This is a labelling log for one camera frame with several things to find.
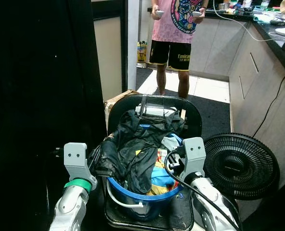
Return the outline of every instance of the blue bucket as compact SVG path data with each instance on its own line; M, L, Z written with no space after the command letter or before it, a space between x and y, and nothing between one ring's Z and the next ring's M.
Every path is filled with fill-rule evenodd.
M123 188L114 178L107 178L107 191L114 202L121 206L121 209L135 220L152 220L165 209L171 199L177 195L183 187L156 196L140 195Z

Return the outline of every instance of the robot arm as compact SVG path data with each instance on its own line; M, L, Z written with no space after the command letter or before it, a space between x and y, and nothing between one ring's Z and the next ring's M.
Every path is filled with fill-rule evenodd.
M183 172L180 180L205 195L216 204L237 226L230 210L223 203L222 194L214 188L208 179L204 178L203 165L205 161L205 149L203 139L200 137L183 140L185 149L177 152L180 157L185 158ZM204 227L207 231L235 231L228 220L209 202L197 193L194 193L194 206L200 213Z
M70 174L70 182L55 206L55 216L50 231L80 231L86 214L89 193L97 186L86 159L85 143L67 143L64 146L64 165Z

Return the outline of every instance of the hand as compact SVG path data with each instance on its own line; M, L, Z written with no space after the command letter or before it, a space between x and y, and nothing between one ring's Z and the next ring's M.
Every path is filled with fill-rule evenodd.
M192 20L194 23L197 23L197 24L201 23L205 17L205 8L200 8L199 11L202 15L198 17L193 17L193 20Z
M154 20L160 20L161 17L159 17L159 16L156 14L156 11L158 11L158 5L154 5L154 6L152 7L152 14L151 14L151 16L152 16L152 18L153 18Z

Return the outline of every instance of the green ring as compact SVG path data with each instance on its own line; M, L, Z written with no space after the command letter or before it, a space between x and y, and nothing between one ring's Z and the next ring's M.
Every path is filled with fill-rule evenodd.
M67 188L69 186L80 186L84 188L88 193L91 192L92 184L89 181L86 181L84 179L74 179L68 183L65 184L64 188Z

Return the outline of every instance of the chair backrest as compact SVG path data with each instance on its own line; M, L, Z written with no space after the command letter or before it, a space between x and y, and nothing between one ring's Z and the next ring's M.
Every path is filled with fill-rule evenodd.
M116 130L119 120L124 112L136 108L144 95L128 95L117 101L112 107L108 119L108 134ZM164 105L168 107L175 107L179 111L186 110L185 128L181 138L200 137L202 131L202 119L197 108L188 100L172 97L172 96L158 96L147 95L146 103L153 103Z

